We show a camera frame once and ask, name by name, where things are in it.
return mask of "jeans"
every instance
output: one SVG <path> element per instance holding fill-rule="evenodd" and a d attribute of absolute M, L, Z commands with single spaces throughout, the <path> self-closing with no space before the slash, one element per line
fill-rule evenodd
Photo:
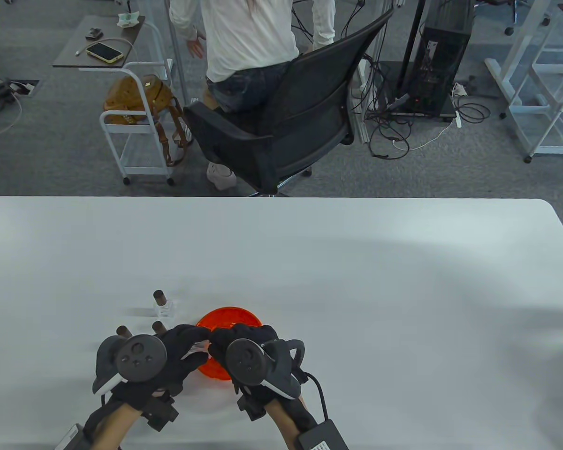
<path fill-rule="evenodd" d="M 239 70 L 219 83 L 207 78 L 206 85 L 226 113 L 249 111 L 269 99 L 289 65 L 289 62 L 284 62 L 275 66 Z"/>

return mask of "computer tower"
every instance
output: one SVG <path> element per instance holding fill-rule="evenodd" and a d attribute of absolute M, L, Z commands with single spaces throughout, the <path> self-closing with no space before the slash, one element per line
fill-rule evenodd
<path fill-rule="evenodd" d="M 419 28 L 417 56 L 403 88 L 413 112 L 440 116 L 471 37 L 474 7 L 475 0 L 431 0 L 427 19 Z"/>

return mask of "red plastic bowl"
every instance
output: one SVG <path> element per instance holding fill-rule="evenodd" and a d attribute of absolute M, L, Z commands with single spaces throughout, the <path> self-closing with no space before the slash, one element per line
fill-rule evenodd
<path fill-rule="evenodd" d="M 237 323 L 243 323 L 248 326 L 263 326 L 258 317 L 250 311 L 242 308 L 228 306 L 225 308 L 215 309 L 211 311 L 196 324 L 204 326 L 210 330 L 215 328 L 232 328 Z M 210 358 L 204 366 L 198 368 L 204 375 L 216 380 L 230 381 L 231 377 L 227 371 L 221 367 L 221 364 Z"/>

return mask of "bag strap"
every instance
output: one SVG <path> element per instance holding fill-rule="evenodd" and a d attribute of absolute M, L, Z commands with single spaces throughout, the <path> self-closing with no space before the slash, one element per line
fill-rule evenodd
<path fill-rule="evenodd" d="M 185 139 L 185 131 L 181 126 L 181 120 L 183 120 L 183 111 L 179 105 L 179 101 L 176 97 L 173 97 L 174 105 L 168 105 L 168 110 L 171 114 L 171 118 L 173 119 L 175 125 L 175 133 L 173 135 L 173 140 L 177 142 L 178 148 L 183 148 L 183 156 L 180 159 L 175 159 L 175 161 L 171 157 L 171 153 L 169 151 L 169 144 L 168 144 L 168 137 L 165 133 L 163 125 L 159 122 L 159 115 L 153 114 L 154 117 L 154 124 L 157 129 L 157 133 L 159 134 L 159 142 L 163 146 L 163 156 L 165 158 L 165 162 L 167 163 L 167 167 L 175 167 L 176 165 L 180 165 L 185 160 L 186 155 L 188 154 L 188 141 Z"/>

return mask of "human hand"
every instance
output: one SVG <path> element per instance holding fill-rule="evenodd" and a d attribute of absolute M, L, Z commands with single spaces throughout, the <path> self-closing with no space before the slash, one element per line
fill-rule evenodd
<path fill-rule="evenodd" d="M 206 41 L 206 36 L 204 35 L 203 32 L 201 32 L 200 30 L 197 30 L 195 41 L 185 41 L 185 44 L 187 45 L 188 50 L 189 50 L 190 54 L 192 55 L 192 58 L 202 59 L 202 56 L 204 56 L 205 49 L 202 46 L 200 39 L 202 39 L 203 41 Z"/>
<path fill-rule="evenodd" d="M 264 325 L 259 327 L 247 326 L 244 324 L 235 324 L 232 328 L 226 330 L 218 328 L 213 331 L 210 337 L 211 345 L 208 349 L 211 356 L 216 362 L 221 364 L 225 370 L 227 370 L 225 353 L 228 350 L 229 345 L 236 339 L 250 339 L 254 343 L 260 345 L 268 341 L 277 339 L 277 333 L 271 326 Z M 271 403 L 279 396 L 274 393 L 269 388 L 264 386 L 244 386 L 238 381 L 232 379 L 234 382 L 234 387 L 236 393 L 242 390 L 243 394 L 246 394 L 256 400 L 260 405 L 265 406 Z"/>
<path fill-rule="evenodd" d="M 207 362 L 208 354 L 196 352 L 182 358 L 190 351 L 192 345 L 209 339 L 210 334 L 208 328 L 182 324 L 157 335 L 167 349 L 167 362 L 163 369 L 146 382 L 117 384 L 112 390 L 113 397 L 141 411 L 159 390 L 169 390 L 172 396 L 176 396 L 183 388 L 183 380 Z"/>

